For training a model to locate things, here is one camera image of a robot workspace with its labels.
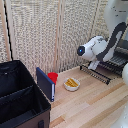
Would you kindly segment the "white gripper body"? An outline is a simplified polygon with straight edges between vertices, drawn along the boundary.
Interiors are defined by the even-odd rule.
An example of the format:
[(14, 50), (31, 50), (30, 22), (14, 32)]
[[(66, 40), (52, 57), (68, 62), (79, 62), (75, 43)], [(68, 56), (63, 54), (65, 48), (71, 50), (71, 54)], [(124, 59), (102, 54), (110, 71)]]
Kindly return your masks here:
[(95, 70), (95, 69), (97, 68), (98, 64), (99, 64), (98, 61), (92, 61), (92, 62), (89, 64), (88, 68), (91, 69), (91, 70)]

